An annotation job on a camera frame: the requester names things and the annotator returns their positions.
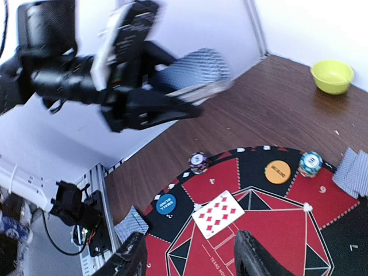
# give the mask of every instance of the black cable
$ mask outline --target black cable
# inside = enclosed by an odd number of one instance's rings
[[[51,236],[47,230],[47,225],[46,225],[46,218],[45,218],[45,213],[42,211],[42,217],[43,217],[43,220],[44,220],[44,226],[45,226],[45,231],[46,231],[46,235],[48,237],[48,239],[50,240],[51,244],[56,248],[56,250],[58,250],[60,253],[64,254],[64,255],[67,255],[67,256],[78,256],[80,253],[83,252],[83,250],[86,248],[87,246],[87,238],[85,240],[85,243],[82,247],[82,249],[79,251],[79,252],[76,252],[76,253],[68,253],[68,252],[65,252],[64,250],[60,249],[60,247],[58,247],[54,242],[53,240],[51,239]]]
[[[5,48],[5,40],[6,40],[7,17],[8,17],[7,0],[4,0],[4,9],[5,9],[5,22],[4,22],[4,31],[2,33],[2,41],[1,41],[1,47],[0,47],[0,58],[1,58],[2,53],[4,51],[4,48]]]

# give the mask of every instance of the black mat segment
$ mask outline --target black mat segment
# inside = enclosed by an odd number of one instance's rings
[[[265,202],[252,192],[251,198],[251,209],[250,210],[271,210]]]
[[[188,257],[188,252],[189,252],[190,242],[191,242],[191,239],[188,240],[183,245],[179,246],[173,252],[169,253],[169,255],[170,256],[178,256],[178,257],[187,258]]]
[[[172,257],[172,256],[170,256],[170,258],[171,258],[174,266],[177,268],[179,274],[183,275],[186,259],[176,258],[176,257]]]
[[[153,210],[146,216],[145,220],[149,225],[150,234],[171,243],[190,217],[194,204],[181,185],[176,185],[170,190],[170,194],[177,199],[177,205],[170,213],[172,218],[159,214],[156,210],[157,201],[154,201],[152,203]]]
[[[309,246],[306,246],[305,268],[313,267],[328,267],[328,265]]]
[[[335,265],[333,275],[362,275],[368,271],[367,201],[321,230]]]
[[[271,147],[270,150],[257,147],[255,151],[250,150],[239,154],[241,188],[254,186],[284,196],[298,169],[300,157],[299,150],[288,148],[287,151],[280,151],[277,147]],[[271,185],[264,175],[265,167],[275,160],[286,162],[292,171],[290,179],[282,185]]]
[[[305,276],[322,276],[328,269],[306,269]]]
[[[244,210],[248,210],[249,194],[247,194],[244,198],[242,198],[240,201],[238,201],[238,203]]]

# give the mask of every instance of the white backdrop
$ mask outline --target white backdrop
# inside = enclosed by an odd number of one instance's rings
[[[312,66],[337,59],[368,91],[368,4],[361,0],[255,0],[271,53]]]
[[[14,54],[15,13],[23,2],[27,1],[9,1],[9,29],[1,62]],[[116,2],[79,0],[77,3],[79,54],[94,54],[100,45],[97,33],[104,29]],[[218,49],[234,75],[245,72],[260,59],[242,0],[167,1],[151,38],[178,56],[201,47]],[[169,125],[141,132],[111,133],[97,106],[66,103],[58,114],[51,116],[40,99],[33,97],[22,108],[0,117],[0,153],[40,176],[75,181],[99,162],[110,167],[130,156]]]

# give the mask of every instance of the red poker mat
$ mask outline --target red poker mat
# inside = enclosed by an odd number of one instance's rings
[[[249,230],[284,268],[303,275],[366,275],[368,271],[368,205],[337,187],[336,168],[325,162],[317,177],[297,172],[303,152],[291,148],[238,148],[210,158],[209,170],[181,173],[145,211],[148,276],[233,275],[237,231]],[[283,160],[290,179],[273,185],[265,167]],[[224,190],[246,213],[206,240],[191,214]],[[170,193],[177,205],[169,216],[156,211],[157,199]],[[303,203],[313,210],[303,211]]]

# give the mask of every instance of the playing card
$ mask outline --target playing card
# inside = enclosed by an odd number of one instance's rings
[[[245,214],[229,191],[224,191],[213,201],[191,216],[198,228],[209,239]]]
[[[146,234],[148,231],[148,225],[139,215],[134,206],[132,206],[128,215],[119,224],[117,224],[114,229],[120,242],[123,243],[131,234],[133,234],[133,232]]]
[[[346,182],[349,183],[350,194],[354,198],[368,195],[368,154],[359,151],[358,156],[346,174]]]
[[[351,190],[351,179],[347,178],[347,173],[351,170],[352,165],[356,162],[358,154],[356,154],[351,148],[348,148],[345,152],[344,158],[339,165],[336,173],[333,175],[332,180],[346,193],[352,197],[357,197],[357,193]]]

